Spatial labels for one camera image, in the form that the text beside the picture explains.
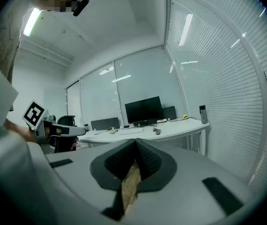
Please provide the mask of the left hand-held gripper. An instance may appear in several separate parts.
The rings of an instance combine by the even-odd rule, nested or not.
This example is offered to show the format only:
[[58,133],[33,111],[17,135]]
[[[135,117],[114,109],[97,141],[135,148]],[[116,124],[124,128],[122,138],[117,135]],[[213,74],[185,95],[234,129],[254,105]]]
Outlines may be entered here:
[[22,119],[28,125],[37,144],[44,154],[54,154],[56,141],[53,135],[85,135],[83,127],[56,124],[56,117],[32,100],[24,112]]

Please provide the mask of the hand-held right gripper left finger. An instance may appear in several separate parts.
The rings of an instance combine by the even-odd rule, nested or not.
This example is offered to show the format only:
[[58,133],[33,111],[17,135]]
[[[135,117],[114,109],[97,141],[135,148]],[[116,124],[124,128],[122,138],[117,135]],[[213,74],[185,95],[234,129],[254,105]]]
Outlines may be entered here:
[[123,180],[136,167],[135,147],[126,140],[75,152],[48,155],[59,177],[80,199],[119,221],[130,201]]

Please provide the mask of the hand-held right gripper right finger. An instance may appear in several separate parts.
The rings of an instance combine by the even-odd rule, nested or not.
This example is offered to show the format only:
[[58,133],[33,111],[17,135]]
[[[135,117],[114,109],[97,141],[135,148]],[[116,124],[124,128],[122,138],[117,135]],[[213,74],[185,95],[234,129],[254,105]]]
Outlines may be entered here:
[[177,163],[172,180],[160,191],[139,193],[125,213],[127,225],[207,225],[226,217],[203,184],[216,177],[243,204],[254,193],[238,177],[207,157],[182,148],[150,141]]

